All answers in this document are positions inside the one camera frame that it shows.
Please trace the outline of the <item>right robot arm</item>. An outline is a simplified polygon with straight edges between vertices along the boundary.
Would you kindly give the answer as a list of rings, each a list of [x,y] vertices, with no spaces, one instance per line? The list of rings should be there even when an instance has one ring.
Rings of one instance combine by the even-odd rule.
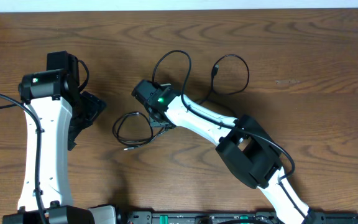
[[[313,223],[315,215],[288,181],[281,156],[289,154],[250,116],[224,116],[211,111],[170,84],[142,80],[132,91],[160,123],[189,129],[215,145],[229,171],[246,186],[259,189],[283,223]]]

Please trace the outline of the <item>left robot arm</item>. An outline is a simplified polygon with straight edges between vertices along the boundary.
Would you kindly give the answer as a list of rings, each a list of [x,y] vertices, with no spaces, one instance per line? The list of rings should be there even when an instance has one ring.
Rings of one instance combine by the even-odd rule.
[[[17,213],[3,223],[96,223],[91,209],[74,206],[68,152],[106,103],[80,82],[83,61],[66,51],[47,55],[44,72],[23,76],[18,90],[27,122],[24,184]]]

